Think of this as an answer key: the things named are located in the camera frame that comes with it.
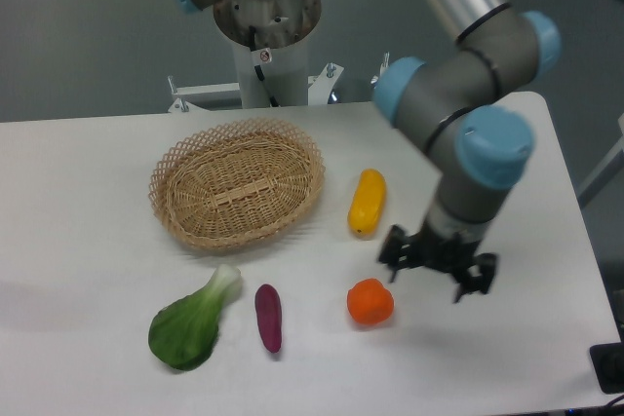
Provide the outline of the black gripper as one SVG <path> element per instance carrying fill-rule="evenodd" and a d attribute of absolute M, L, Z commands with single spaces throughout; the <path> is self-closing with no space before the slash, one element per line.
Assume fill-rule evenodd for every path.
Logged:
<path fill-rule="evenodd" d="M 458 232 L 449 238 L 444 237 L 428 220 L 413 235 L 399 225 L 392 225 L 377 261 L 390 270 L 390 283 L 403 269 L 425 267 L 452 275 L 457 283 L 453 302 L 458 303 L 464 295 L 488 294 L 496 275 L 496 253 L 484 252 L 474 256 L 480 243 L 480 240 L 466 241 Z"/>

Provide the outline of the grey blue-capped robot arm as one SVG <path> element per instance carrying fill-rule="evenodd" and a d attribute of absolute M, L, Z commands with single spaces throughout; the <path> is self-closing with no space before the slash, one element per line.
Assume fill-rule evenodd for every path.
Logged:
<path fill-rule="evenodd" d="M 272 64 L 316 27 L 319 0 L 176 1 L 186 12 L 212 9 L 221 32 L 243 49 L 237 72 L 245 106 L 308 103 L 306 73 L 291 76 Z M 395 272 L 450 275 L 458 296 L 484 294 L 497 257 L 479 245 L 534 147 L 527 122 L 498 101 L 553 67 L 561 36 L 548 17 L 519 14 L 508 0 L 428 1 L 457 54 L 436 65 L 415 57 L 386 64 L 372 99 L 441 178 L 420 230 L 391 227 L 378 259 Z"/>

